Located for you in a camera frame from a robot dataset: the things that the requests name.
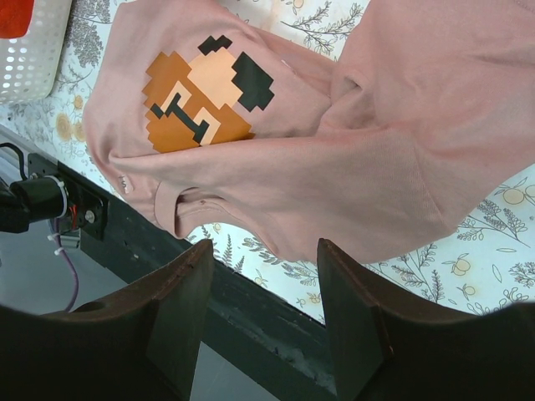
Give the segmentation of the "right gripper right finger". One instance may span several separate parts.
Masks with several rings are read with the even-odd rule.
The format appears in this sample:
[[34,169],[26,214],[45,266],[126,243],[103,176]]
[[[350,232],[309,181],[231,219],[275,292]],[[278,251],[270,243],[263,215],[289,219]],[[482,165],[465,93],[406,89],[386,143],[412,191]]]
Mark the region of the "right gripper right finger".
[[483,316],[443,307],[324,239],[317,264],[339,399],[533,399],[532,303]]

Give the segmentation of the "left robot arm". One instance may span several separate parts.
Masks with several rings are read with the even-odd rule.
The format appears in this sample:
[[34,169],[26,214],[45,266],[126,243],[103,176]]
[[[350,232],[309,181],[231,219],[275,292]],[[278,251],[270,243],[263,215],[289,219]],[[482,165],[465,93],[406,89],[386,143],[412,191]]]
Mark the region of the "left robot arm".
[[48,221],[57,235],[77,231],[78,212],[66,180],[57,175],[27,175],[22,150],[8,142],[1,146],[18,157],[20,175],[20,180],[11,184],[1,181],[1,231],[21,234],[40,221]]

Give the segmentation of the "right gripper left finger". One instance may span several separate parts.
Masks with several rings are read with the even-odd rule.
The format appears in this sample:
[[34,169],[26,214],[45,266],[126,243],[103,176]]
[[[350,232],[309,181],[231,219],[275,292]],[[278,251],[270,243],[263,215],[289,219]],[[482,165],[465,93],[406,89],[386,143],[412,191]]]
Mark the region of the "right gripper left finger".
[[38,360],[58,369],[75,398],[189,399],[212,252],[203,240],[127,287],[40,318]]

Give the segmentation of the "dusty pink graphic t-shirt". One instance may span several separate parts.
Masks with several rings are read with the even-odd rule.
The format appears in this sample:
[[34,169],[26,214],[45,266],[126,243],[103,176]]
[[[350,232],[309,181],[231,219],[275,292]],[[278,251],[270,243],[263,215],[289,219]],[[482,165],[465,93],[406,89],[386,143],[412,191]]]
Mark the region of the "dusty pink graphic t-shirt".
[[174,236],[384,261],[534,161],[531,1],[373,1],[337,60],[215,1],[122,4],[84,108],[107,181]]

